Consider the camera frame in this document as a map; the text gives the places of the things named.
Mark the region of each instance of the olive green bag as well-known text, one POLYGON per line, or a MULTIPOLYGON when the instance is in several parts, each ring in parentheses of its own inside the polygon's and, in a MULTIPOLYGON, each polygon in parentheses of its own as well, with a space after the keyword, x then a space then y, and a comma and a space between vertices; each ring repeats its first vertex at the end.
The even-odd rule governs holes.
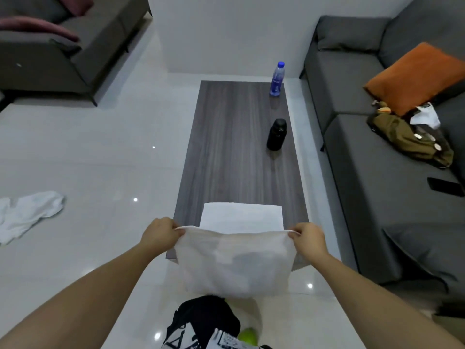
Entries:
POLYGON ((410 158, 439 168, 452 164, 454 151, 439 130, 427 125, 412 126, 394 114, 375 114, 367 120, 370 128, 410 158))

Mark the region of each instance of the person's right arm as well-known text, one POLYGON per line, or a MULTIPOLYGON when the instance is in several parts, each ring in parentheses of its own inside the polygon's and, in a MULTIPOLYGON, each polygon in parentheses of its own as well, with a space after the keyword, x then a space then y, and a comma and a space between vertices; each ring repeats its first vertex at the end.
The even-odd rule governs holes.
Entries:
POLYGON ((312 223, 289 233, 295 247, 322 274, 367 349, 464 349, 445 329, 381 286, 332 257, 312 223))

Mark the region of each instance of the bottle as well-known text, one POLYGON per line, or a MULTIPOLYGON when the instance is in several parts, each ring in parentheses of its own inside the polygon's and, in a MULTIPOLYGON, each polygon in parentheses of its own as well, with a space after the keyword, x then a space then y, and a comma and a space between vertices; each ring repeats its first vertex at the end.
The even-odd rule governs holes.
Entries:
POLYGON ((271 81, 270 95, 277 97, 281 94, 281 85, 284 79, 284 62, 278 62, 278 66, 273 73, 273 79, 271 81))
POLYGON ((266 142, 266 147, 270 151, 279 151, 284 143, 287 134, 287 123, 284 119, 276 119, 271 126, 270 134, 266 142))

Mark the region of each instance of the hand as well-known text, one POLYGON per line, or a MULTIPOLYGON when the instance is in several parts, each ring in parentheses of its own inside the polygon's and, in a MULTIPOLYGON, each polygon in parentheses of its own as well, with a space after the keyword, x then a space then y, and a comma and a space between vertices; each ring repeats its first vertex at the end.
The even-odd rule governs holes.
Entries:
POLYGON ((178 239, 184 235, 184 230, 174 230, 178 227, 179 225, 171 218, 156 218, 144 231, 139 244, 155 258, 173 248, 178 239))
POLYGON ((295 248, 311 264, 316 264, 321 259, 329 256, 325 235, 319 226, 313 223, 299 223, 291 230, 298 233, 289 233, 289 237, 294 241, 295 248))

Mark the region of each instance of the white wall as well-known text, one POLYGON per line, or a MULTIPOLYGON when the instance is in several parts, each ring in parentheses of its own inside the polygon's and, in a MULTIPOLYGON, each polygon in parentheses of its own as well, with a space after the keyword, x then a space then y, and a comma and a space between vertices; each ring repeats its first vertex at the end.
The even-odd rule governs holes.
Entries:
POLYGON ((168 70, 297 77, 319 17, 395 16, 410 0, 150 0, 168 70))

